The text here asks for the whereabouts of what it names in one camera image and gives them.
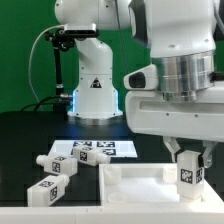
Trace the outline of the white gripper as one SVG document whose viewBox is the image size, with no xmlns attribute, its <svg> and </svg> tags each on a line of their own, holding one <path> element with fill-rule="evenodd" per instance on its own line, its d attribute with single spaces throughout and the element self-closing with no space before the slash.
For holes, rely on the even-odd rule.
<svg viewBox="0 0 224 224">
<path fill-rule="evenodd" d="M 224 90 L 206 89 L 196 102 L 165 102 L 158 92 L 129 91 L 126 119 L 134 133 L 164 136 L 173 162 L 181 150 L 176 138 L 207 140 L 202 153 L 204 168 L 212 165 L 217 142 L 224 142 Z"/>
</svg>

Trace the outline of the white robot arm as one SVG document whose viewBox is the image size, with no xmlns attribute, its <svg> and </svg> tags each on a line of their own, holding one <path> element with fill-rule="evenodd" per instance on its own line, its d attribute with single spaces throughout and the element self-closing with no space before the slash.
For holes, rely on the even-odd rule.
<svg viewBox="0 0 224 224">
<path fill-rule="evenodd" d="M 224 74 L 215 69 L 216 30 L 224 0 L 56 0 L 66 34 L 125 29 L 148 65 L 127 74 L 126 119 L 135 133 L 158 135 L 172 158 L 179 138 L 203 142 L 210 167 L 224 142 Z"/>
</svg>

